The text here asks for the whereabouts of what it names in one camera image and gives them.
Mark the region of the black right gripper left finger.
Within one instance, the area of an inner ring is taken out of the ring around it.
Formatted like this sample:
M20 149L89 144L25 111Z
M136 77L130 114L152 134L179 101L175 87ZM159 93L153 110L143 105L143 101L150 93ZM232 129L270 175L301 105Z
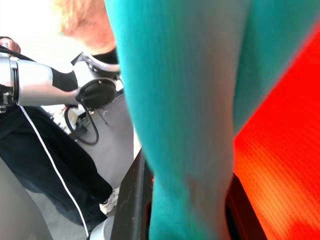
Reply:
M148 240L153 198L153 174L140 150L120 184L116 209L118 240Z

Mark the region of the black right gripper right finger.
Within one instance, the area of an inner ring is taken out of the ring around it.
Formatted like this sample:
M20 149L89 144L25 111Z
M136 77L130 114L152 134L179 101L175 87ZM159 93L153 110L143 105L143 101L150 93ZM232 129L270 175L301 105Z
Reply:
M226 198L225 216L232 240L267 239L241 181L235 174Z

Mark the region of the bystander's bare hand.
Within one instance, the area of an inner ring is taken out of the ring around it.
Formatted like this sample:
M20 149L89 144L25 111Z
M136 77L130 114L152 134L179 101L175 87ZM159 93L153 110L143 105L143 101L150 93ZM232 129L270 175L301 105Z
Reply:
M1 36L0 45L16 53L21 53L20 46L10 37Z

